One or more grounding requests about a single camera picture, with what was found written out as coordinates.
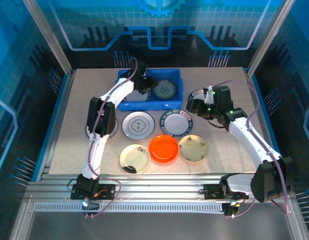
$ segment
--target beige work surface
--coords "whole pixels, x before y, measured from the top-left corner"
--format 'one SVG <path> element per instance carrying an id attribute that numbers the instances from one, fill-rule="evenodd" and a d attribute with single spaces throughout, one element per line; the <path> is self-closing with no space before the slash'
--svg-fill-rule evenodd
<path id="1" fill-rule="evenodd" d="M 183 79 L 183 103 L 185 109 L 189 94 L 197 89 L 215 85 L 227 80 L 246 82 L 241 67 L 192 67 L 180 68 Z M 73 81 L 66 106 L 61 130 L 58 136 L 49 174 L 80 174 L 86 160 L 89 141 L 85 126 L 92 97 L 100 97 L 111 89 L 117 79 L 118 69 L 78 69 Z M 247 114 L 254 110 L 249 89 L 242 84 L 228 84 L 235 108 L 242 108 Z M 152 135 L 142 141 L 127 138 L 122 132 L 122 122 L 130 112 L 116 109 L 119 130 L 116 136 L 106 143 L 101 160 L 102 174 L 129 174 L 119 164 L 122 150 L 131 144 L 149 146 L 151 139 L 163 134 L 159 119 L 165 111 L 148 111 L 155 121 Z M 207 159 L 200 163 L 189 163 L 179 156 L 168 166 L 151 161 L 143 174 L 165 173 L 238 173 L 254 172 L 252 160 L 243 146 L 224 129 L 211 126 L 206 120 L 190 114 L 193 128 L 190 134 L 204 138 L 208 143 Z M 262 135 L 257 116 L 252 124 Z"/>

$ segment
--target orange bowl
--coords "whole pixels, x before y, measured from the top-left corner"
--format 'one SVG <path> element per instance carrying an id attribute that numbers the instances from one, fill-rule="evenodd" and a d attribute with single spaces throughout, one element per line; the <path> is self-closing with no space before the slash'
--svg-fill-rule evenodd
<path id="1" fill-rule="evenodd" d="M 150 156 L 160 163 L 168 163 L 173 160 L 179 151 L 177 141 L 169 135 L 159 135 L 151 140 L 149 145 Z"/>

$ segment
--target dish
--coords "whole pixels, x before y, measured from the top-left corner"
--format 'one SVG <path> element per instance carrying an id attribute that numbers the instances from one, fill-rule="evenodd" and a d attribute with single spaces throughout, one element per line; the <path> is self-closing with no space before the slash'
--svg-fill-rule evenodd
<path id="1" fill-rule="evenodd" d="M 168 100 L 173 98 L 177 93 L 176 85 L 169 80 L 159 81 L 159 85 L 153 89 L 153 94 L 158 99 Z"/>
<path id="2" fill-rule="evenodd" d="M 89 138 L 89 130 L 88 130 L 88 126 L 85 126 L 85 135 Z M 119 129 L 119 123 L 118 120 L 115 119 L 115 125 L 114 125 L 114 129 L 113 131 L 109 134 L 108 139 L 106 140 L 107 142 L 110 141 L 111 139 L 113 139 L 115 137 L 115 135 L 117 134 Z"/>
<path id="3" fill-rule="evenodd" d="M 120 154 L 120 166 L 130 174 L 142 173 L 150 164 L 149 151 L 142 145 L 127 146 Z"/>
<path id="4" fill-rule="evenodd" d="M 124 135 L 132 140 L 146 139 L 153 133 L 154 129 L 154 119 L 144 111 L 132 112 L 122 122 Z"/>
<path id="5" fill-rule="evenodd" d="M 124 102 L 145 102 L 151 99 L 151 92 L 141 94 L 137 90 L 134 90 L 132 93 L 128 94 L 123 101 Z"/>
<path id="6" fill-rule="evenodd" d="M 165 134 L 174 138 L 182 138 L 193 129 L 193 120 L 187 112 L 172 109 L 161 116 L 160 127 Z"/>
<path id="7" fill-rule="evenodd" d="M 192 99 L 201 99 L 201 100 L 206 100 L 204 90 L 203 89 L 198 89 L 190 93 L 188 97 L 188 101 Z"/>
<path id="8" fill-rule="evenodd" d="M 200 136 L 188 135 L 179 142 L 180 156 L 190 163 L 199 163 L 208 156 L 207 142 Z"/>
<path id="9" fill-rule="evenodd" d="M 151 140 L 149 153 L 153 160 L 160 163 L 172 161 L 178 154 L 177 141 L 169 135 L 159 135 Z"/>

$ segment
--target blue bin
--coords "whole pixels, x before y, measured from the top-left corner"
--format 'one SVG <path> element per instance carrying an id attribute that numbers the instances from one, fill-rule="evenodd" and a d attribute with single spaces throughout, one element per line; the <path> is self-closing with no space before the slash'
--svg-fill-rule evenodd
<path id="1" fill-rule="evenodd" d="M 119 80 L 121 74 L 127 70 L 120 70 L 118 72 Z M 171 69 L 149 69 L 149 75 L 155 77 L 157 81 L 169 80 L 173 82 L 177 88 L 176 95 L 168 100 L 162 100 L 157 98 L 154 94 L 151 94 L 149 101 L 130 101 L 121 102 L 118 108 L 121 111 L 149 111 L 149 110 L 168 110 L 179 109 L 183 103 L 183 80 L 181 79 L 180 70 L 177 68 Z"/>

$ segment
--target robotic arm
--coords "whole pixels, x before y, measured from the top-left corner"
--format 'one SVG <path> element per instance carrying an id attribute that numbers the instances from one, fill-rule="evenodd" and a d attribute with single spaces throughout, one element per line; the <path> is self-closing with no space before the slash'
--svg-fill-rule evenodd
<path id="1" fill-rule="evenodd" d="M 296 166 L 290 157 L 282 156 L 247 121 L 247 114 L 241 108 L 234 108 L 230 89 L 227 86 L 206 88 L 205 101 L 192 99 L 186 109 L 206 120 L 217 119 L 245 148 L 257 170 L 255 174 L 232 174 L 224 177 L 220 184 L 227 191 L 253 194 L 259 202 L 267 202 L 284 195 L 279 171 L 274 157 L 282 170 L 287 194 L 292 192 L 296 177 Z"/>
<path id="2" fill-rule="evenodd" d="M 146 64 L 139 61 L 134 68 L 120 76 L 109 92 L 90 100 L 86 122 L 89 131 L 89 148 L 84 168 L 72 187 L 71 199 L 91 199 L 100 192 L 98 177 L 100 163 L 109 134 L 115 128 L 116 107 L 132 91 L 137 90 L 145 94 L 158 85 L 154 77 L 147 76 L 147 68 Z"/>

